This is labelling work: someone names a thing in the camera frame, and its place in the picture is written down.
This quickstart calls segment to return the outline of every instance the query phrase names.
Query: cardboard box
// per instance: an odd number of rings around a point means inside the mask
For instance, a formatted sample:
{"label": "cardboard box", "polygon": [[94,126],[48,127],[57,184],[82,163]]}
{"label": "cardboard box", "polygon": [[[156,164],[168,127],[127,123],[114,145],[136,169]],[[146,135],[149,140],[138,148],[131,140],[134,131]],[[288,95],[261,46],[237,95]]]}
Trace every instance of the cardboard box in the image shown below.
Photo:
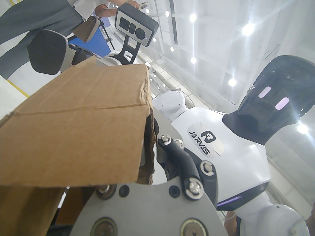
{"label": "cardboard box", "polygon": [[150,183],[155,135],[144,64],[72,66],[0,123],[1,235],[45,235],[66,186]]}

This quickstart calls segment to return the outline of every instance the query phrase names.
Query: jarvis logo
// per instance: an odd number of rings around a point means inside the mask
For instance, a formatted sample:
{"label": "jarvis logo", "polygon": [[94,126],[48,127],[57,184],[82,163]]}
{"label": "jarvis logo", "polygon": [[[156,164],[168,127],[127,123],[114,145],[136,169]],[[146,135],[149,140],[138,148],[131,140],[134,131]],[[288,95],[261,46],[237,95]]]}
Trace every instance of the jarvis logo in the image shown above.
{"label": "jarvis logo", "polygon": [[210,130],[210,125],[198,122],[189,126],[187,133],[203,155],[215,158],[223,154],[224,144]]}
{"label": "jarvis logo", "polygon": [[206,143],[210,143],[210,142],[213,142],[213,141],[216,140],[215,135],[214,135],[211,131],[203,132],[203,133],[201,133],[200,136],[201,136],[201,137],[206,136],[206,138],[205,138],[205,142],[206,142]]}
{"label": "jarvis logo", "polygon": [[207,146],[205,145],[205,143],[201,140],[200,137],[204,137],[205,138],[205,142],[206,143],[210,143],[211,141],[214,141],[216,139],[216,137],[213,135],[212,132],[210,131],[206,131],[204,133],[201,133],[200,136],[198,136],[198,134],[196,132],[190,132],[188,131],[188,133],[190,134],[191,138],[194,140],[194,143],[201,149],[201,151],[205,154],[208,155],[210,153],[210,150],[207,148]]}

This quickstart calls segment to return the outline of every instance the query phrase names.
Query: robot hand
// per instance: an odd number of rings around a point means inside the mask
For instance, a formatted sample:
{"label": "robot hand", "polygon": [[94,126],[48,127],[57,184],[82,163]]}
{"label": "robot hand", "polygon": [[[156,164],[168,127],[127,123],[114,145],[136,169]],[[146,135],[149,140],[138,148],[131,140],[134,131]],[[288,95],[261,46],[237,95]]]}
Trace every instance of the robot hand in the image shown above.
{"label": "robot hand", "polygon": [[[227,236],[204,191],[201,174],[207,171],[196,167],[179,139],[162,135],[157,147],[167,157],[162,163],[168,171],[167,183],[117,184],[94,193],[78,217],[71,236]],[[209,169],[206,164],[199,166]]]}

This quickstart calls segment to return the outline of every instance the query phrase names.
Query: ceiling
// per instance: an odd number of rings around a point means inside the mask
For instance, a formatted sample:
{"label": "ceiling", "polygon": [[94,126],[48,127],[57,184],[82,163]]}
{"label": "ceiling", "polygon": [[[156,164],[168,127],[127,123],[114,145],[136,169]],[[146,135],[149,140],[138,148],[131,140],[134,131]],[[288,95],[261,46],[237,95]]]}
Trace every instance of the ceiling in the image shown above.
{"label": "ceiling", "polygon": [[[277,55],[315,63],[315,0],[135,1],[149,1],[149,15],[160,15],[154,17],[160,25],[156,42],[141,49],[217,111],[236,110],[254,79]],[[193,23],[191,14],[197,16]],[[254,31],[245,36],[242,28],[248,23]],[[230,79],[236,80],[234,87],[228,84]],[[314,121],[311,109],[301,118],[309,128],[307,135],[291,125],[267,143],[268,156],[312,201]]]}

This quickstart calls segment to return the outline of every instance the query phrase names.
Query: gray trousers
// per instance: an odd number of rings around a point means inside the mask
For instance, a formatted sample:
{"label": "gray trousers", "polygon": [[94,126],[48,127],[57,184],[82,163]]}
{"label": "gray trousers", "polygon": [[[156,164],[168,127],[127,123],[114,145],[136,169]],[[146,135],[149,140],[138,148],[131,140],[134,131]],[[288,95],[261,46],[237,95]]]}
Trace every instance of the gray trousers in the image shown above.
{"label": "gray trousers", "polygon": [[29,61],[27,45],[39,31],[49,29],[68,36],[82,21],[67,0],[23,0],[12,6],[0,17],[0,44],[29,33],[0,57],[0,75],[8,79]]}

